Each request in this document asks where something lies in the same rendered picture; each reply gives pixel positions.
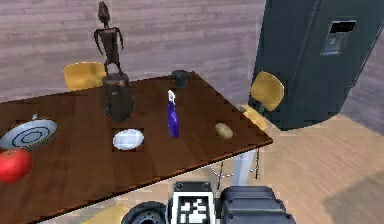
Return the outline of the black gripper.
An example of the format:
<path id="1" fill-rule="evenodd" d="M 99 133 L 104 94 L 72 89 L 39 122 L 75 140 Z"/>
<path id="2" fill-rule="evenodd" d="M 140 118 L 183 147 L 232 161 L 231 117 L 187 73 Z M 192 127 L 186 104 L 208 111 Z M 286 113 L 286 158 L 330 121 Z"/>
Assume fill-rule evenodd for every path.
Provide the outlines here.
<path id="1" fill-rule="evenodd" d="M 166 205 L 161 202 L 142 202 L 122 218 L 121 224 L 166 224 Z"/>

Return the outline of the blue spray dispenser bottle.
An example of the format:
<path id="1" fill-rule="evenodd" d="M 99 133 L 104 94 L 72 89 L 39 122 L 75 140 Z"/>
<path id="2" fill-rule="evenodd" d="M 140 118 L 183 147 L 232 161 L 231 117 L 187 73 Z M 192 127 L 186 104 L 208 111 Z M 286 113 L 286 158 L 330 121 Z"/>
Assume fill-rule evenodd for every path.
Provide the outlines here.
<path id="1" fill-rule="evenodd" d="M 168 130 L 172 137 L 179 137 L 179 122 L 175 104 L 176 95 L 172 90 L 168 91 Z"/>

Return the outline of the brown wooden table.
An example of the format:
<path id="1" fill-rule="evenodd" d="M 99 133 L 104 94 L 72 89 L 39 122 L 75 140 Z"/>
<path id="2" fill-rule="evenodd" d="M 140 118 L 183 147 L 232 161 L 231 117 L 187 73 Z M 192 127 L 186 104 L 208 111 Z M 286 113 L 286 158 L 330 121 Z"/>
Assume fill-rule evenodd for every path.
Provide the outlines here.
<path id="1" fill-rule="evenodd" d="M 122 123 L 105 114 L 100 88 L 1 103 L 0 134 L 34 113 L 55 120 L 59 131 L 33 151 L 25 178 L 0 183 L 0 224 L 36 224 L 271 143 L 198 74 L 175 92 L 180 136 L 172 137 L 167 92 L 173 86 L 169 76 L 132 82 L 136 108 Z M 217 123 L 233 137 L 218 136 Z M 126 129 L 141 131 L 144 141 L 119 150 L 112 140 Z"/>

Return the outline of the white plate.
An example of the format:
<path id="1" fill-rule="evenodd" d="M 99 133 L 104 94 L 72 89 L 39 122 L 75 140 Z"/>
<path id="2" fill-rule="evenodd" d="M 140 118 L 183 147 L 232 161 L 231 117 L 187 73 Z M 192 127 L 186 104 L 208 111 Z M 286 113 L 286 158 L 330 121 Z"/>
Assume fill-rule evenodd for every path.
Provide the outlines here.
<path id="1" fill-rule="evenodd" d="M 144 135 L 137 129 L 126 129 L 114 135 L 112 143 L 119 150 L 131 150 L 140 146 Z"/>

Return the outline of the brown potato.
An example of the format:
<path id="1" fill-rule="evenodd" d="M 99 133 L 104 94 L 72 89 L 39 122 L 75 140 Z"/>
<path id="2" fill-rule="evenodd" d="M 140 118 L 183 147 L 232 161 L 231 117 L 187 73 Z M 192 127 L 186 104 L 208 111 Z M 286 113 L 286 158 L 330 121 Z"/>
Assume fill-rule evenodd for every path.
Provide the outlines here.
<path id="1" fill-rule="evenodd" d="M 230 139 L 233 137 L 232 129 L 224 123 L 217 123 L 215 125 L 215 130 L 217 135 L 224 139 Z"/>

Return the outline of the brown humanoid statue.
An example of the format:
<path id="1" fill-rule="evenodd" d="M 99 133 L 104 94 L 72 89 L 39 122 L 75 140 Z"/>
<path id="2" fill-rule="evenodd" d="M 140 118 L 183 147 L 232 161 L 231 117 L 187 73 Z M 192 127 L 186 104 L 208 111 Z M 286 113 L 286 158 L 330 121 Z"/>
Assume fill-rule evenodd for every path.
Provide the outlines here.
<path id="1" fill-rule="evenodd" d="M 119 50 L 124 49 L 123 35 L 118 27 L 109 25 L 111 16 L 104 1 L 98 3 L 98 19 L 102 28 L 94 31 L 94 41 L 98 51 L 105 55 L 103 63 L 106 76 L 102 85 L 106 98 L 105 112 L 116 122 L 124 122 L 133 113 L 134 98 L 130 89 L 130 80 L 123 72 Z"/>

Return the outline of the dark grey cup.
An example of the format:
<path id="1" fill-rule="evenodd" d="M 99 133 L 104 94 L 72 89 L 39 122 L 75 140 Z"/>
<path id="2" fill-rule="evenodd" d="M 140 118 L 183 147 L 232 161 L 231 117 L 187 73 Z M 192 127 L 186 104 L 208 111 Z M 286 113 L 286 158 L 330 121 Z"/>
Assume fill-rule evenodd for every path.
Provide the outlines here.
<path id="1" fill-rule="evenodd" d="M 189 72 L 185 70 L 175 70 L 171 73 L 175 87 L 184 88 L 189 80 Z"/>

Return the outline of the red tomato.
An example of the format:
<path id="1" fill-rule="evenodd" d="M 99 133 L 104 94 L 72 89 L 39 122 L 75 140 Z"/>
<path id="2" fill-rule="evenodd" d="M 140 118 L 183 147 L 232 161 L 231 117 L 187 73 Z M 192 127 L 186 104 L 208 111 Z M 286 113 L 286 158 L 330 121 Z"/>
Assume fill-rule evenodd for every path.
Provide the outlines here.
<path id="1" fill-rule="evenodd" d="M 21 180 L 32 168 L 32 156 L 24 149 L 0 153 L 0 181 L 13 183 Z"/>

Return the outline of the yellow chair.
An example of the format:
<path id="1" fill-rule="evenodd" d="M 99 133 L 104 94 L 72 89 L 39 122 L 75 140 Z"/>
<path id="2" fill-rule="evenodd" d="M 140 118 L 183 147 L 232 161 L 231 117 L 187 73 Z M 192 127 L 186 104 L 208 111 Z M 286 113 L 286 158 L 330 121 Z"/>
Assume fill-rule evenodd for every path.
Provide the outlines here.
<path id="1" fill-rule="evenodd" d="M 67 65 L 63 75 L 67 88 L 77 91 L 101 87 L 106 73 L 104 65 L 99 62 L 79 62 Z"/>
<path id="2" fill-rule="evenodd" d="M 258 128 L 265 131 L 267 128 L 265 118 L 262 114 L 265 111 L 275 110 L 281 103 L 284 97 L 284 85 L 273 74 L 261 71 L 256 75 L 250 88 L 251 98 L 260 103 L 258 110 L 253 109 L 249 104 L 242 106 L 243 114 Z M 255 178 L 258 178 L 260 162 L 260 150 L 253 149 L 235 157 L 235 163 L 232 173 L 224 174 L 224 162 L 220 162 L 219 172 L 216 172 L 213 167 L 211 171 L 217 178 L 217 188 L 220 188 L 221 180 L 226 177 L 232 178 L 234 186 L 245 186 L 248 176 L 253 173 Z"/>

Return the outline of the dark grey fridge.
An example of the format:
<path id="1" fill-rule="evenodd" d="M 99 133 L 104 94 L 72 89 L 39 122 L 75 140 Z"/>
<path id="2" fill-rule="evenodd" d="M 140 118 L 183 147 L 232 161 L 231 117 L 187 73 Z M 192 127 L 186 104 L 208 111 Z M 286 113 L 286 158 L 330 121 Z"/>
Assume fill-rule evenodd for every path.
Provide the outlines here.
<path id="1" fill-rule="evenodd" d="M 266 0 L 254 72 L 284 97 L 264 117 L 282 131 L 338 114 L 384 29 L 384 0 Z"/>

